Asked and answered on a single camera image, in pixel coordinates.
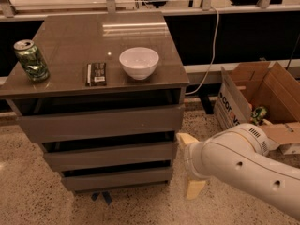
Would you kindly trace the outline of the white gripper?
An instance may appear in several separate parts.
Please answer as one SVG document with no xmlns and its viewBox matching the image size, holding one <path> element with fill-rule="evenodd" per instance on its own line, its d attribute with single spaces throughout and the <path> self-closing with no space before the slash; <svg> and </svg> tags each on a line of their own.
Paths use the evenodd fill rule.
<svg viewBox="0 0 300 225">
<path fill-rule="evenodd" d="M 198 142 L 196 138 L 188 133 L 177 133 L 177 141 L 181 148 L 184 149 L 184 164 L 189 178 L 187 180 L 186 198 L 193 200 L 198 197 L 206 185 L 210 174 L 204 168 L 202 162 L 202 150 L 204 142 Z"/>
</svg>

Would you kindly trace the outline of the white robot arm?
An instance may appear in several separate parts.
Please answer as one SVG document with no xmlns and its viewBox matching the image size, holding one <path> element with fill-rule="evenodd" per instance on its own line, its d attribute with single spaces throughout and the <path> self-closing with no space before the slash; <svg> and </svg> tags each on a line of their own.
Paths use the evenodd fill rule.
<svg viewBox="0 0 300 225">
<path fill-rule="evenodd" d="M 299 125 L 257 127 L 244 123 L 205 141 L 187 133 L 177 140 L 184 149 L 188 178 L 206 181 L 214 176 L 292 218 L 300 218 L 300 169 L 269 158 L 271 150 L 299 141 Z"/>
</svg>

